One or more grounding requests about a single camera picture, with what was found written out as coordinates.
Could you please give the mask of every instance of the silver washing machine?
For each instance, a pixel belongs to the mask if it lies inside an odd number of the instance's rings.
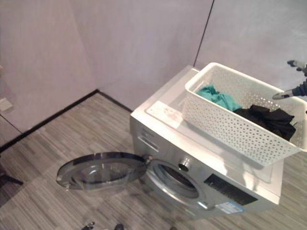
[[[184,68],[131,114],[134,153],[74,159],[59,169],[58,184],[114,192],[139,179],[193,219],[278,205],[283,160],[260,166],[182,119],[184,86],[197,72]]]

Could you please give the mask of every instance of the teal cloth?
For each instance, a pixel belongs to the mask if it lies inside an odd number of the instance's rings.
[[[229,94],[217,92],[212,84],[203,87],[197,92],[197,94],[230,111],[235,111],[242,108],[242,106],[235,102]]]

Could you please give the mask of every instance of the white plastic basket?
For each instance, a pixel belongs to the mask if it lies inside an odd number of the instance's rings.
[[[244,109],[259,105],[278,108],[295,116],[290,141],[199,96],[202,87],[213,84],[233,97]],[[307,152],[307,102],[297,98],[273,100],[282,90],[218,63],[210,63],[187,84],[183,118],[261,165],[269,165],[298,152]]]

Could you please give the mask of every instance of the floor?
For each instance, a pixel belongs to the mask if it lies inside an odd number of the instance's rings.
[[[99,94],[69,110],[1,153],[0,163],[24,185],[0,191],[1,230],[307,230],[307,155],[285,160],[281,203],[258,213],[208,220],[166,218],[168,204],[138,181],[113,196],[65,191],[55,179],[61,165],[102,151],[133,152],[129,112]]]

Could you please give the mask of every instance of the black cloth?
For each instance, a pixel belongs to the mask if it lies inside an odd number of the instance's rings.
[[[237,109],[234,113],[286,140],[290,140],[295,133],[295,128],[290,124],[294,116],[289,115],[282,109],[270,112],[268,108],[252,105],[249,109]]]

